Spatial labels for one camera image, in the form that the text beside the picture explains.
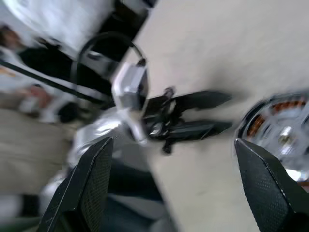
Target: silver bodywork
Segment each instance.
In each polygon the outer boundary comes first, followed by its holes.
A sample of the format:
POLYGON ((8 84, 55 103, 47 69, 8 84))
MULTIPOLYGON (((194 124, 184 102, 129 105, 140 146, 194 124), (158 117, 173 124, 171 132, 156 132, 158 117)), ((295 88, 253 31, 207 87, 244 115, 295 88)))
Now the silver bodywork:
POLYGON ((44 213, 56 189, 66 178, 68 170, 78 164, 81 156, 91 145, 106 137, 111 137, 113 138, 113 156, 119 156, 128 151, 140 152, 141 146, 150 145, 141 120, 147 102, 140 105, 138 99, 139 83, 145 81, 147 82, 146 67, 123 65, 112 86, 116 107, 102 112, 94 123, 76 132, 67 163, 41 192, 41 213, 44 213))

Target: black cable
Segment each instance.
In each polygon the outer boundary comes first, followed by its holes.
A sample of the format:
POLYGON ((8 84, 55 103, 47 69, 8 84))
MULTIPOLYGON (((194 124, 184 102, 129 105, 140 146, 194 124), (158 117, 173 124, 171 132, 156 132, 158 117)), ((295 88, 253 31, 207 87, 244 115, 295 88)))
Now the black cable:
MULTIPOLYGON (((116 38, 118 40, 121 40, 124 44, 126 44, 128 47, 132 47, 137 55, 140 57, 140 60, 138 62, 138 65, 145 66, 146 65, 146 58, 142 54, 141 50, 131 41, 131 39, 119 32, 116 31, 108 31, 108 32, 103 32, 101 34, 98 34, 94 36, 92 39, 90 39, 81 49, 79 52, 77 59, 73 61, 72 67, 71 67, 71 72, 70 72, 70 80, 73 83, 73 90, 77 91, 77 86, 78 86, 78 81, 79 81, 79 76, 78 76, 78 65, 81 63, 82 58, 84 54, 90 50, 98 41, 101 40, 106 40, 110 38, 116 38)), ((75 102, 78 105, 79 98, 76 96, 75 102)))
POLYGON ((75 95, 77 98, 82 98, 82 99, 85 99, 85 100, 90 101, 90 102, 95 103, 95 104, 102 104, 102 102, 103 102, 102 100, 99 100, 99 99, 90 97, 90 96, 88 96, 86 94, 74 91, 73 89, 70 89, 70 88, 68 88, 66 86, 58 84, 57 82, 51 81, 51 80, 49 80, 49 79, 47 79, 45 77, 42 77, 42 76, 39 76, 39 75, 34 74, 32 72, 29 72, 28 70, 20 68, 20 67, 18 67, 16 65, 13 65, 13 64, 9 63, 9 62, 6 62, 6 61, 2 60, 1 58, 0 58, 0 65, 6 67, 8 69, 11 69, 13 71, 16 71, 18 73, 21 73, 21 74, 23 74, 25 76, 28 76, 30 78, 36 79, 36 80, 38 80, 40 82, 43 82, 43 83, 45 83, 45 84, 47 84, 47 85, 49 85, 51 87, 57 88, 57 89, 59 89, 59 90, 61 90, 63 92, 75 95))

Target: white floor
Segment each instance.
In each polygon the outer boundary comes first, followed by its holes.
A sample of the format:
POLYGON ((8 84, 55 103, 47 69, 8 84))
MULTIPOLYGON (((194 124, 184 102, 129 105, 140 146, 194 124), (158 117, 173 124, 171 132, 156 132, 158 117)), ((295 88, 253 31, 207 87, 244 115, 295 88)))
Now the white floor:
MULTIPOLYGON (((190 118, 240 122, 261 98, 309 87, 309 2, 162 0, 136 43, 149 61, 152 95, 217 89, 234 94, 190 118)), ((256 232, 233 148, 234 131, 147 156, 185 232, 256 232)))

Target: white wall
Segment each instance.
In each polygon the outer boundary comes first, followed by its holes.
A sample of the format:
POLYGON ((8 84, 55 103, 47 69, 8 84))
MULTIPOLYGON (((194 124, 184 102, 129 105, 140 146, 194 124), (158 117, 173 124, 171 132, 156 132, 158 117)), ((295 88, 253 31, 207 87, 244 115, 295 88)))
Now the white wall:
POLYGON ((12 27, 18 34, 26 41, 30 42, 31 29, 27 28, 25 24, 19 21, 8 8, 3 1, 0 1, 0 25, 7 24, 12 27))

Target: person's hand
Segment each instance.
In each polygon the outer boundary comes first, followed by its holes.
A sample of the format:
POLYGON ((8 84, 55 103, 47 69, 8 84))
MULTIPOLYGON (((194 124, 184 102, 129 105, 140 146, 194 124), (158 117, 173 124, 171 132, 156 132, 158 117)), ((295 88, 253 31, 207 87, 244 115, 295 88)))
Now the person's hand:
POLYGON ((16 93, 22 95, 24 98, 36 97, 38 99, 38 106, 41 109, 46 108, 53 99, 43 87, 36 85, 19 89, 16 93))

